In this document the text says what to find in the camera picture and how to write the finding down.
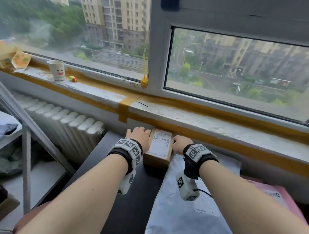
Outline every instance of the smiley face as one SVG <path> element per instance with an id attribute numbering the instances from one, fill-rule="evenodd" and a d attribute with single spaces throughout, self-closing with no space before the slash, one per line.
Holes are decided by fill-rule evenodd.
<path id="1" fill-rule="evenodd" d="M 59 76 L 62 76 L 63 75 L 63 70 L 61 69 L 61 70 L 57 70 L 57 74 L 59 75 Z"/>

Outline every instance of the white wall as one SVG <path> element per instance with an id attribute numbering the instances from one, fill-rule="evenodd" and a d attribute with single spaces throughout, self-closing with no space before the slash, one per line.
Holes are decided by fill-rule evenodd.
<path id="1" fill-rule="evenodd" d="M 93 107 L 83 102 L 77 101 L 63 94 L 46 89 L 42 86 L 33 84 L 12 75 L 0 72 L 0 81 L 9 89 L 18 93 L 27 94 L 38 99 L 45 100 L 49 103 L 76 111 L 80 114 L 93 117 L 102 121 L 108 130 L 125 134 L 128 128 L 144 126 L 152 128 L 151 125 L 139 121 L 128 119 L 127 123 L 119 122 L 118 115 Z M 205 144 L 211 149 L 236 158 L 242 162 L 242 170 L 245 175 L 262 179 L 264 182 L 272 185 L 281 185 L 286 188 L 289 194 L 298 202 L 309 203 L 309 179 L 302 176 L 284 171 L 278 167 L 272 166 L 265 162 L 253 160 L 235 152 L 225 150 L 213 145 Z"/>

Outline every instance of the cardboard packaging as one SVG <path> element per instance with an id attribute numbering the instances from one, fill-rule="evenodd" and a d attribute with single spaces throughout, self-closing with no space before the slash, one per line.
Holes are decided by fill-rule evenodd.
<path id="1" fill-rule="evenodd" d="M 144 153 L 145 165 L 167 169 L 171 161 L 174 134 L 154 128 L 149 137 L 150 148 Z"/>

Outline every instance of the finger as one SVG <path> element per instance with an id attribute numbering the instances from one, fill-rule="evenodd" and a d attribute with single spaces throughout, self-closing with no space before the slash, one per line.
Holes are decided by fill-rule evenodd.
<path id="1" fill-rule="evenodd" d="M 145 131 L 145 134 L 146 134 L 148 137 L 149 137 L 150 133 L 151 133 L 151 130 L 150 130 L 150 129 L 147 129 L 147 130 Z"/>
<path id="2" fill-rule="evenodd" d="M 174 136 L 174 140 L 177 141 L 177 139 L 178 139 L 179 137 L 180 137 L 179 135 Z"/>

